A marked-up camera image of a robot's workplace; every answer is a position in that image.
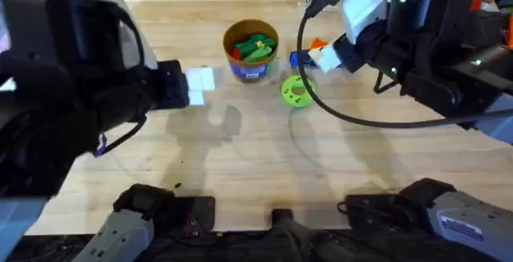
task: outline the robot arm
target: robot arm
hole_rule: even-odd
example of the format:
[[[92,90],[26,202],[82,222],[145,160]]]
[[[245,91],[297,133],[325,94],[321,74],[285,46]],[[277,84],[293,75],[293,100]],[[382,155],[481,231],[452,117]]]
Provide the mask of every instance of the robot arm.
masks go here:
[[[487,254],[513,257],[513,212],[484,203],[433,179],[421,179],[388,195],[348,195],[341,203],[355,231],[422,230]]]
[[[340,0],[313,0],[304,23],[324,6]],[[374,91],[394,85],[445,119],[414,123],[383,123],[344,115],[313,100],[330,114],[371,127],[417,128],[458,124],[513,143],[513,51],[503,45],[508,17],[470,12],[472,0],[343,0],[347,33],[332,45],[310,52],[328,71],[343,62],[350,72],[368,64],[379,70]],[[299,65],[303,79],[304,67]],[[381,87],[382,77],[393,80]]]
[[[76,157],[110,151],[142,127],[148,111],[186,107],[189,99],[180,63],[156,61],[123,0],[0,5],[2,44],[9,43],[0,53],[4,260],[59,192]],[[125,122],[137,126],[110,145],[99,141]]]

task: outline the green toy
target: green toy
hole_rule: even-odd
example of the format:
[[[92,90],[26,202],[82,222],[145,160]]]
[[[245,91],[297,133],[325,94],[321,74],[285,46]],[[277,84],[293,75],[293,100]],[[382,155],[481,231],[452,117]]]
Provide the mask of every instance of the green toy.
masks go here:
[[[273,52],[273,49],[270,46],[263,46],[261,48],[256,49],[249,56],[244,59],[244,62],[252,63],[259,62],[261,60],[266,59]]]
[[[312,87],[312,90],[315,91],[315,87],[310,79],[308,83]],[[281,97],[283,97],[287,105],[292,107],[307,107],[312,103],[312,97],[306,91],[305,84],[300,75],[288,77],[281,84]]]
[[[257,42],[259,41],[271,48],[276,47],[276,42],[265,34],[252,34],[246,42],[241,42],[235,45],[235,48],[240,50],[239,59],[245,59],[255,50],[258,50],[259,46]]]

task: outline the sticker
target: sticker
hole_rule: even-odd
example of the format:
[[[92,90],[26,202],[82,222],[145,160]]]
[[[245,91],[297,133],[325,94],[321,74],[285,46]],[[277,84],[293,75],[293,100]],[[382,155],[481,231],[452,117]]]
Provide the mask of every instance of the sticker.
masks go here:
[[[269,66],[264,65],[259,67],[243,67],[235,63],[230,63],[230,67],[232,68],[233,74],[235,74],[237,77],[255,79],[264,77],[267,74]]]
[[[483,241],[483,231],[481,231],[481,229],[468,223],[451,219],[445,216],[441,216],[440,218],[442,219],[443,227],[450,229],[452,231],[465,234],[476,240]]]

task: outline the orange object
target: orange object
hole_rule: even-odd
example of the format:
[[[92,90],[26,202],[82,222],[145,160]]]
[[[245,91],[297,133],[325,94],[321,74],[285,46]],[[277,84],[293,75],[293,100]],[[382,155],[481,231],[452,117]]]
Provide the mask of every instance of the orange object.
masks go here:
[[[321,40],[320,38],[315,38],[310,45],[310,49],[316,49],[318,47],[328,46],[328,43]]]
[[[513,16],[510,17],[510,34],[507,39],[507,46],[513,50]]]

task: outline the blue object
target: blue object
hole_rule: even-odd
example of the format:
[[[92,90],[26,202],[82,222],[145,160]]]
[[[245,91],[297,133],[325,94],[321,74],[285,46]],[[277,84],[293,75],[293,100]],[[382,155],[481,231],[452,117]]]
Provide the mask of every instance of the blue object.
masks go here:
[[[258,67],[240,66],[234,62],[230,62],[233,74],[243,79],[258,79],[263,78],[269,72],[270,65],[263,65]]]
[[[318,68],[318,66],[313,61],[313,59],[310,58],[310,56],[308,55],[309,50],[302,50],[301,52],[304,53],[304,57],[305,58],[303,59],[302,64],[305,67]],[[294,52],[290,53],[289,61],[290,61],[290,67],[298,67],[299,66],[299,57],[297,55],[297,51],[294,51]]]
[[[105,133],[102,133],[101,136],[102,143],[100,144],[99,148],[96,149],[96,152],[93,154],[95,158],[100,157],[105,152],[105,149],[107,149],[107,137],[105,136]]]
[[[35,197],[0,201],[0,261],[7,259],[26,230],[39,218],[47,201],[48,198]]]

